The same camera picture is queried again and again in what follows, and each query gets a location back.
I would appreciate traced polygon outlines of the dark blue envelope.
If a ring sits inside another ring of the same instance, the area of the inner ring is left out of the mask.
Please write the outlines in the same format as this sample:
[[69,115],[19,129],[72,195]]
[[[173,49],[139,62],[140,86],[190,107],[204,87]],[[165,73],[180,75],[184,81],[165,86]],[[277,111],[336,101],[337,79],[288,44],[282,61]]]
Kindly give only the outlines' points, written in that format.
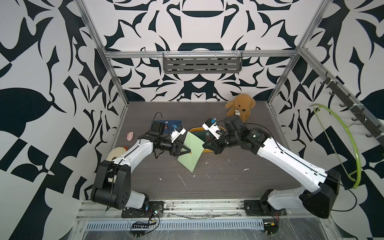
[[182,121],[180,120],[156,120],[156,122],[160,122],[165,124],[165,134],[170,134],[172,131],[174,131],[175,127],[182,125]]

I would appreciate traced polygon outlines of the light green envelope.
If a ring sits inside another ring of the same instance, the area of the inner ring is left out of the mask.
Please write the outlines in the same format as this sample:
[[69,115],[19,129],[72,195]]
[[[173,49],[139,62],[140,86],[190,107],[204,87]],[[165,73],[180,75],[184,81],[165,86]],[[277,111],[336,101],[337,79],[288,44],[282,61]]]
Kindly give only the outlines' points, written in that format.
[[191,173],[194,171],[200,156],[203,153],[204,142],[196,137],[194,134],[187,132],[184,140],[184,145],[191,149],[190,154],[185,154],[178,157],[178,162],[187,168]]

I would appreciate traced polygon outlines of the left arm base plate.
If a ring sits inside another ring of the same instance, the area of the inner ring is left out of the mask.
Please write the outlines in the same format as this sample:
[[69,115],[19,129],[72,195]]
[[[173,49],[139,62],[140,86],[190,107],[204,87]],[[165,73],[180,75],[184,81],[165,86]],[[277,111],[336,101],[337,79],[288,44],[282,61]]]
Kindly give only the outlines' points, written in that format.
[[163,201],[149,201],[148,209],[134,209],[134,208],[123,208],[121,218],[149,218],[152,213],[157,212],[161,216],[164,212],[165,202]]

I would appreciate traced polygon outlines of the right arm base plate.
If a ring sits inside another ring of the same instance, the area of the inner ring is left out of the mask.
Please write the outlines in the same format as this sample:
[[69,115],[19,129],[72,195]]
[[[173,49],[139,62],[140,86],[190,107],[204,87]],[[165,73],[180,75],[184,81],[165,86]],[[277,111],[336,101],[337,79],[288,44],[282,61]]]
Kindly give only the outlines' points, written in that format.
[[249,216],[271,216],[280,217],[286,216],[286,209],[276,210],[268,203],[268,196],[273,189],[268,189],[259,200],[244,200],[243,209],[246,215]]

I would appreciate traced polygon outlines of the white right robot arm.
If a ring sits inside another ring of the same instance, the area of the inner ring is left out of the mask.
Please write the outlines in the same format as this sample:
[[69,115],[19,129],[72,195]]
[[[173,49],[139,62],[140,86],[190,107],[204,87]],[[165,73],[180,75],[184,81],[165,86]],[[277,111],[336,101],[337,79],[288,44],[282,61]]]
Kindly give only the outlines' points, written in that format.
[[204,148],[219,155],[226,148],[239,146],[275,164],[301,185],[290,190],[267,190],[257,201],[254,214],[271,216],[284,209],[305,209],[318,218],[330,216],[341,185],[339,172],[326,171],[294,154],[262,125],[254,124],[249,129],[238,116],[229,116],[223,123],[224,131],[216,119],[209,118],[203,123],[204,130],[213,135]]

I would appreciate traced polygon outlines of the yellow plastic storage box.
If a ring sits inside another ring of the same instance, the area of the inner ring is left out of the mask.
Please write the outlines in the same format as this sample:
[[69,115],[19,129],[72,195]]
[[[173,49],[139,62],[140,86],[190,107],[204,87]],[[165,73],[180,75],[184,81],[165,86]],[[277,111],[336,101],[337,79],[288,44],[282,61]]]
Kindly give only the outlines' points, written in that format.
[[[219,129],[222,131],[222,132],[225,132],[226,130],[223,128],[223,127],[219,127]],[[202,140],[204,143],[212,138],[214,138],[214,136],[209,132],[209,131],[206,131],[203,127],[196,127],[196,128],[192,128],[189,132],[191,132],[192,134],[194,134],[196,137],[198,137],[200,140]],[[203,150],[203,154],[204,153],[213,153],[212,150],[209,150],[209,149],[204,149]]]

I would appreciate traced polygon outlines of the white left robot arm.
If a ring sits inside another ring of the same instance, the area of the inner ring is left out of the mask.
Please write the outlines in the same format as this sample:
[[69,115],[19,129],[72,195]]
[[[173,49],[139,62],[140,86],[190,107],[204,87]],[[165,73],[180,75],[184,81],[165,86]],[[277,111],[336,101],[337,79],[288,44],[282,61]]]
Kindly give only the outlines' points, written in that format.
[[91,201],[107,207],[122,210],[124,208],[147,212],[149,197],[132,190],[131,173],[151,154],[155,158],[168,151],[171,156],[179,157],[191,153],[191,149],[182,144],[178,138],[187,133],[182,126],[174,125],[169,136],[164,135],[166,124],[153,121],[150,130],[138,137],[136,143],[121,156],[102,161],[98,165],[96,178],[91,192]]

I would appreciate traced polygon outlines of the dark green envelope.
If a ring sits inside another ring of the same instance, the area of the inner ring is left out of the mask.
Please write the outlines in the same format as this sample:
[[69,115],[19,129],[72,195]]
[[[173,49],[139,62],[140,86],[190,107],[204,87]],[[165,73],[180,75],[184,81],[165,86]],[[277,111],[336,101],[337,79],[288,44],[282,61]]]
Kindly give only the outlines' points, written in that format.
[[210,139],[210,133],[208,131],[198,131],[195,133],[195,135],[203,142],[206,142]]

